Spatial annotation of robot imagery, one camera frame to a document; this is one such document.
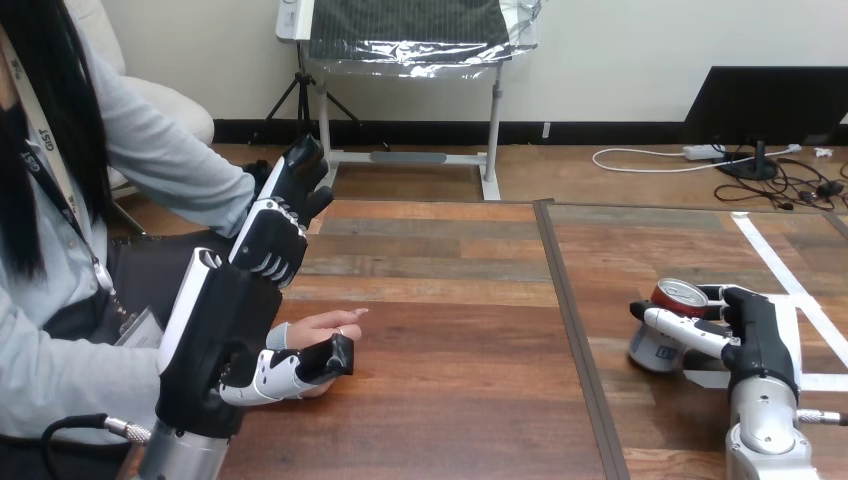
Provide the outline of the person's hand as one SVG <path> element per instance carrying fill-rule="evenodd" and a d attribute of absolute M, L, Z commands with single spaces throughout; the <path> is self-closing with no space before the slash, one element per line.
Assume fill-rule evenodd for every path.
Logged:
<path fill-rule="evenodd" d="M 290 323 L 286 326 L 286 345 L 293 349 L 303 349 L 335 334 L 358 342 L 362 338 L 359 320 L 368 312 L 367 308 L 334 310 Z"/>

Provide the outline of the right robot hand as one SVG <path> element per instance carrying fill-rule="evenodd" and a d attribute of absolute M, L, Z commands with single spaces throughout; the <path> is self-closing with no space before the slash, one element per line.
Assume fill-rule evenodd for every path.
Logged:
<path fill-rule="evenodd" d="M 663 278 L 629 311 L 640 327 L 628 355 L 640 367 L 669 373 L 695 350 L 722 362 L 729 390 L 758 377 L 777 380 L 799 397 L 798 369 L 781 338 L 778 307 L 767 296 L 736 284 Z"/>

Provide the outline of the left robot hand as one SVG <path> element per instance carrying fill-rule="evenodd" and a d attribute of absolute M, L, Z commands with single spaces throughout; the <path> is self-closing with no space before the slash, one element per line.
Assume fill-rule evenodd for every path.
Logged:
<path fill-rule="evenodd" d="M 158 425 L 229 439 L 248 407 L 353 373 L 354 342 L 343 334 L 302 349 L 267 343 L 306 231 L 333 200 L 321 183 L 328 172 L 321 142 L 303 135 L 271 170 L 229 253 L 193 251 L 159 347 Z"/>

